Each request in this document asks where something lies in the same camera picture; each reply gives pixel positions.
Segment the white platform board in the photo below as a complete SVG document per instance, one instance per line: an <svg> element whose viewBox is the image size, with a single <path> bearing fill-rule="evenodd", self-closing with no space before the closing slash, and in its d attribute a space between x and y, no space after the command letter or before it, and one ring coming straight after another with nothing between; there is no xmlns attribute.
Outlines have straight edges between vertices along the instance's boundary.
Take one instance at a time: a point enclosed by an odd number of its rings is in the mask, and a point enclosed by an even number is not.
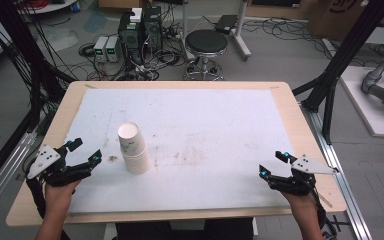
<svg viewBox="0 0 384 240"><path fill-rule="evenodd" d="M361 90L363 78L370 71L370 67L349 66L341 81L371 135L384 137L384 105L380 99Z"/></svg>

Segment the flat black device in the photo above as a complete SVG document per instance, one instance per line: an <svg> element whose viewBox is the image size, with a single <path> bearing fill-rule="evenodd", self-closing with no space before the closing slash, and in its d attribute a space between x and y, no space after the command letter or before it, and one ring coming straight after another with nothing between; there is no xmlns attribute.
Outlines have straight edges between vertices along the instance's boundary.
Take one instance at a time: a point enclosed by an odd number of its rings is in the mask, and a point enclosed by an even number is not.
<svg viewBox="0 0 384 240"><path fill-rule="evenodd" d="M237 15L222 15L216 23L214 30L219 33L229 34L235 26L237 19Z"/></svg>

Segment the black metal frame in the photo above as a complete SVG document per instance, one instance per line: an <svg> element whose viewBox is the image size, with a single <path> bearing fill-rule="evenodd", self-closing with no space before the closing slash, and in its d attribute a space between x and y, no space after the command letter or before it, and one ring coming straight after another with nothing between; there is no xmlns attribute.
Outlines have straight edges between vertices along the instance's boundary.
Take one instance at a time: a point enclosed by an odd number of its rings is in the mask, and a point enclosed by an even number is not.
<svg viewBox="0 0 384 240"><path fill-rule="evenodd" d="M384 0L369 0L365 10L342 41L339 50L325 70L317 78L292 90L294 96L310 90L309 96L301 102L301 105L310 112L317 112L320 104L325 102L321 133L329 145L332 144L331 122L336 85L345 69L366 43L383 17Z"/></svg>
<svg viewBox="0 0 384 240"><path fill-rule="evenodd" d="M39 124L42 108L59 104L68 84L75 81L47 60L22 16L23 11L20 0L0 0L0 47L26 85L30 103L29 111L0 150L0 170L22 135Z"/></svg>

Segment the black computer tower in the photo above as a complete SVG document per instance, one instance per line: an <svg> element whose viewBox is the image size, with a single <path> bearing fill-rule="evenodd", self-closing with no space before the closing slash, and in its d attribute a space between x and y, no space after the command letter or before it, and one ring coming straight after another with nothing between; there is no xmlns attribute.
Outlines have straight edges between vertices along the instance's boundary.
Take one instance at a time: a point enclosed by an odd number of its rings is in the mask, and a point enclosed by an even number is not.
<svg viewBox="0 0 384 240"><path fill-rule="evenodd" d="M143 11L143 24L148 48L160 50L162 48L161 7L150 6Z"/></svg>
<svg viewBox="0 0 384 240"><path fill-rule="evenodd" d="M132 22L132 11L125 12L120 19L118 35L125 52L138 65L143 64L142 46L144 43L144 29L141 22Z"/></svg>

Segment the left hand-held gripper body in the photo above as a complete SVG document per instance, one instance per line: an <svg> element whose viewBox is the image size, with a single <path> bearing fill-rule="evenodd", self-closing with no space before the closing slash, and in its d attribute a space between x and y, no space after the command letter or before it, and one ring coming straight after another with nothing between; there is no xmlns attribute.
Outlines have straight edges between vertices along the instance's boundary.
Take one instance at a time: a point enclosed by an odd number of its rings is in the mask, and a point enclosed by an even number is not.
<svg viewBox="0 0 384 240"><path fill-rule="evenodd" d="M60 187L91 175L92 170L74 170L67 166L66 157L62 158L58 149L43 145L29 167L27 179L39 177L53 187Z"/></svg>

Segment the person's dark trousers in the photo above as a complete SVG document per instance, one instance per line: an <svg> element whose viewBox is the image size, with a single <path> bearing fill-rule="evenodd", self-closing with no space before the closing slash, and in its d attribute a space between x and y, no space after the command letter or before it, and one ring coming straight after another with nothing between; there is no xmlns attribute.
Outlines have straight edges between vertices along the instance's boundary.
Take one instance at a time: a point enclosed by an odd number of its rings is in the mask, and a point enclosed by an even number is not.
<svg viewBox="0 0 384 240"><path fill-rule="evenodd" d="M174 230L169 221L116 223L117 240L253 240L253 219L206 219L202 230Z"/></svg>

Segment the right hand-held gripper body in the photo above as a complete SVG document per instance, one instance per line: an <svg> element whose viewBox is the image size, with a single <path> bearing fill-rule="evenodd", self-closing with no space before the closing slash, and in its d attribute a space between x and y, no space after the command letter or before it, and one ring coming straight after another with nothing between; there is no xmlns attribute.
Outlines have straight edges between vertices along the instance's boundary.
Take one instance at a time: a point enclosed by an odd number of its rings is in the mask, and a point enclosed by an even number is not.
<svg viewBox="0 0 384 240"><path fill-rule="evenodd" d="M296 158L297 160L293 164L287 163L291 166L291 176L272 175L273 181L268 183L271 189L296 196L304 196L310 192L315 192L315 174L334 175L339 172L337 168L330 167L306 155Z"/></svg>

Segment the person's right hand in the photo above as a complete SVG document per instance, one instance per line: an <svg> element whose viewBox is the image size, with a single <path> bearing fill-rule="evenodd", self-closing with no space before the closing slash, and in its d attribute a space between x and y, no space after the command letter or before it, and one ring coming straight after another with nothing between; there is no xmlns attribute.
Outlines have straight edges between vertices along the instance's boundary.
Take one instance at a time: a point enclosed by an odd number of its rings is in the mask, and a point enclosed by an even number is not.
<svg viewBox="0 0 384 240"><path fill-rule="evenodd" d="M290 204L295 217L308 217L317 215L317 205L311 194L296 196L290 193L282 193Z"/></svg>

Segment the black round stool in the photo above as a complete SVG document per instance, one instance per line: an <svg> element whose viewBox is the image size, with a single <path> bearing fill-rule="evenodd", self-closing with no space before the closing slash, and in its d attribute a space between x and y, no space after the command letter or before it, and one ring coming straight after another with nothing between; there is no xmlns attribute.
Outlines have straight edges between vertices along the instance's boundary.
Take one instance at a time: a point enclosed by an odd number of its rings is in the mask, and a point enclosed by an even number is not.
<svg viewBox="0 0 384 240"><path fill-rule="evenodd" d="M196 30L189 33L185 39L185 47L195 59L190 60L183 75L189 80L223 80L222 67L215 61L227 49L226 37L209 29Z"/></svg>

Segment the white stand leg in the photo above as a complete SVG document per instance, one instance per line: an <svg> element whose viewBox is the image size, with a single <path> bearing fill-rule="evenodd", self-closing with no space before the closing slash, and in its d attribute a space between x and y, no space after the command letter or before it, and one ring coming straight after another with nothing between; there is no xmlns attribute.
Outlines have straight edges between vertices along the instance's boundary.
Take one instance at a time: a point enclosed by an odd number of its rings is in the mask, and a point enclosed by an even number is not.
<svg viewBox="0 0 384 240"><path fill-rule="evenodd" d="M231 30L231 36L233 38L233 41L244 61L247 61L252 56L248 46L242 38L242 28L245 20L245 13L248 1L249 0L240 0L237 25L234 29Z"/></svg>

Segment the stack of white paper cups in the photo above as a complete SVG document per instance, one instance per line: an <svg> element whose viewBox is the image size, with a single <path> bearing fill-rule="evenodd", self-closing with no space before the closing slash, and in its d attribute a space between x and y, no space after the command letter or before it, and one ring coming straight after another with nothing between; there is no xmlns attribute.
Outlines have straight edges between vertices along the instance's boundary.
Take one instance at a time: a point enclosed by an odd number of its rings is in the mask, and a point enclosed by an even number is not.
<svg viewBox="0 0 384 240"><path fill-rule="evenodd" d="M123 159L127 169L132 174L144 174L150 169L151 166L147 149L144 149L140 154L135 156L123 154Z"/></svg>

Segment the person's left hand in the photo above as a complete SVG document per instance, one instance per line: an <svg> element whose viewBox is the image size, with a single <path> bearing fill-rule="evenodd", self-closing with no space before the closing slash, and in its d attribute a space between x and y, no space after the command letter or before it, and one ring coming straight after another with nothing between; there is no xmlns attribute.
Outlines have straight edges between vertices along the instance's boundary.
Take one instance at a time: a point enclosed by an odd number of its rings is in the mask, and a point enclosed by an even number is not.
<svg viewBox="0 0 384 240"><path fill-rule="evenodd" d="M69 183L65 186L45 186L45 201L47 216L67 216L72 201L72 195L80 181Z"/></svg>

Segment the flower print paper cup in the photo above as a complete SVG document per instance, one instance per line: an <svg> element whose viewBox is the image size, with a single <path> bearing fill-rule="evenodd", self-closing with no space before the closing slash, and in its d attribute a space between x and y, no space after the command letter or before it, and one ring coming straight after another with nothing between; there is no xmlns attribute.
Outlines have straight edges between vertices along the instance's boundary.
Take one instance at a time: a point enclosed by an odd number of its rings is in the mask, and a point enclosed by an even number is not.
<svg viewBox="0 0 384 240"><path fill-rule="evenodd" d="M144 137L136 123L123 123L118 128L118 138L121 152L124 155L137 156L146 148Z"/></svg>

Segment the cardboard box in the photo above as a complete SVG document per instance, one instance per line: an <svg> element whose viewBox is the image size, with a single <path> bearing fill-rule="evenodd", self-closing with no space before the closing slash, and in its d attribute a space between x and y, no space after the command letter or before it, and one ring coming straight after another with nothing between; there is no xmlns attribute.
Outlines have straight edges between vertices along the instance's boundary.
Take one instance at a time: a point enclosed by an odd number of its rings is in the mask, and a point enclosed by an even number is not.
<svg viewBox="0 0 384 240"><path fill-rule="evenodd" d="M344 40L371 0L318 0L307 30L313 38Z"/></svg>

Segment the grey power supply unit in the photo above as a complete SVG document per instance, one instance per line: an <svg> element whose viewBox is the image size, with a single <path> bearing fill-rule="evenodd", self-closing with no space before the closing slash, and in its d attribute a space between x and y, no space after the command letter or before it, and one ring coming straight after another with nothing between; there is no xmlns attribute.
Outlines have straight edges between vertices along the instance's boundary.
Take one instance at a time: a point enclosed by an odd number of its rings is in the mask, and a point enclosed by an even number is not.
<svg viewBox="0 0 384 240"><path fill-rule="evenodd" d="M106 52L109 62L117 62L121 55L121 44L117 36L110 36L106 43Z"/></svg>
<svg viewBox="0 0 384 240"><path fill-rule="evenodd" d="M106 54L106 43L108 38L101 36L94 45L95 59L97 62L107 62L108 57Z"/></svg>

